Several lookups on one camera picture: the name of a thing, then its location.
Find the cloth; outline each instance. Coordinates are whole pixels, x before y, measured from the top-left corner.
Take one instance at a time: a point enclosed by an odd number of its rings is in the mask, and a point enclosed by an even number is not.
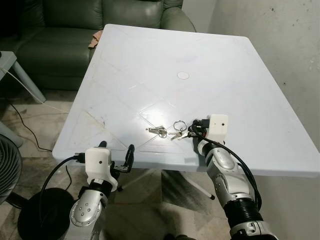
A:
[[[88,46],[89,49],[94,49],[98,45],[98,42],[99,42],[101,35],[102,35],[102,32],[103,32],[103,30],[100,30],[92,35],[91,43]]]

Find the white wall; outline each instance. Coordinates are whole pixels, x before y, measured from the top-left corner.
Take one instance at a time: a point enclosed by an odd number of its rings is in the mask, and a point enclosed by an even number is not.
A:
[[[251,40],[318,150],[319,16],[319,0],[217,0],[208,30]],[[320,178],[256,181],[261,213],[280,240],[320,239]]]
[[[183,0],[182,10],[198,33],[208,33],[217,0]]]

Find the green leather sofa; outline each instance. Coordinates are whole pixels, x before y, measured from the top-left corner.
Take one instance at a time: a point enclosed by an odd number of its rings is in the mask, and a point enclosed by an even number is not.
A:
[[[183,0],[25,0],[21,38],[0,39],[40,88],[77,90],[106,24],[195,32]]]

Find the key ring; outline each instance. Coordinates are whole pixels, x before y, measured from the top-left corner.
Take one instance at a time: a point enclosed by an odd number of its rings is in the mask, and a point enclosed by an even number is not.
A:
[[[184,127],[181,127],[180,129],[176,128],[176,124],[178,124],[178,123],[183,123],[183,124],[184,124]],[[186,124],[184,121],[182,121],[182,120],[178,120],[178,121],[175,121],[175,122],[174,122],[173,128],[174,128],[175,130],[177,130],[177,131],[183,132],[183,131],[187,130],[187,124]]]

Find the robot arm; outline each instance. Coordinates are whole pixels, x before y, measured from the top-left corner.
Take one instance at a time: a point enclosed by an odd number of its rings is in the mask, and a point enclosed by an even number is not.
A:
[[[205,135],[200,138],[198,152],[205,156],[207,174],[228,218],[231,239],[278,240],[260,215],[238,164],[226,149],[219,146],[224,144],[227,127],[228,116],[211,115],[208,119],[195,120],[191,130],[197,133],[192,136]]]
[[[107,143],[89,148],[85,152],[85,172],[89,187],[82,187],[79,200],[70,211],[70,225],[65,240],[104,240],[108,197],[118,187],[120,173],[129,173],[134,162],[135,147],[130,145],[122,166],[111,161]]]

